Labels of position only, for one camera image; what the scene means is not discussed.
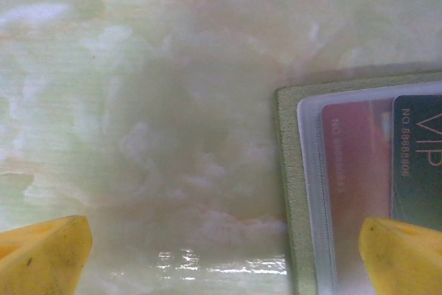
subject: white marble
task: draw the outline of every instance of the white marble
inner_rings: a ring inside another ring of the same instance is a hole
[[[288,294],[273,91],[441,61],[442,0],[0,0],[0,229],[87,215],[78,294]]]

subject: yellow plastic piece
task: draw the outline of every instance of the yellow plastic piece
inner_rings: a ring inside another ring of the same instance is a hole
[[[377,295],[442,294],[442,233],[367,218],[359,251]]]
[[[91,247],[83,216],[0,233],[0,294],[74,294]]]

